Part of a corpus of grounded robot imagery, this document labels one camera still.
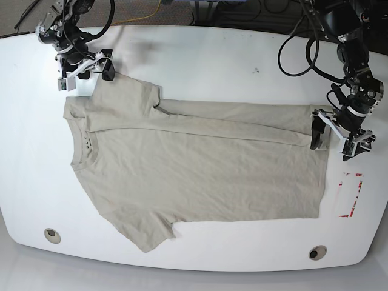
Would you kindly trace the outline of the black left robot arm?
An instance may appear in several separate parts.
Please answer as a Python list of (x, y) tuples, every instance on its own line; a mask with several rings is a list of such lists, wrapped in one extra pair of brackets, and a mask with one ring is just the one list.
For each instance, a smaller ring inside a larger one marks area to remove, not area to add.
[[(369, 51), (363, 43), (360, 17), (350, 1), (300, 1), (304, 16), (312, 25), (314, 36), (305, 49), (308, 68), (296, 76), (313, 70), (331, 81), (330, 93), (338, 104), (331, 112), (315, 109), (312, 112), (311, 150), (322, 143), (326, 127), (339, 137), (339, 152), (343, 161), (370, 152), (376, 137), (371, 130), (364, 130), (362, 123), (372, 114), (384, 95), (384, 85), (373, 77), (369, 67)], [(343, 65), (344, 76), (336, 78), (316, 66), (319, 42), (322, 36), (335, 41), (337, 57)]]

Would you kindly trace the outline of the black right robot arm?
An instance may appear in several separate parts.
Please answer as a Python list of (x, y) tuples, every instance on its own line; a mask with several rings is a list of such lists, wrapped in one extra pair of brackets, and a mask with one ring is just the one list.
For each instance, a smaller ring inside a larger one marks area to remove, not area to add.
[(58, 90), (76, 88), (76, 78), (88, 80), (91, 73), (100, 73), (105, 81), (113, 81), (116, 75), (113, 65), (113, 50), (103, 48), (91, 52), (88, 43), (102, 37), (110, 27), (115, 13), (115, 2), (110, 1), (109, 17), (102, 30), (93, 35), (77, 27), (81, 15), (86, 14), (94, 1), (55, 1), (45, 18), (35, 28), (38, 40), (52, 45), (56, 50), (58, 65)]

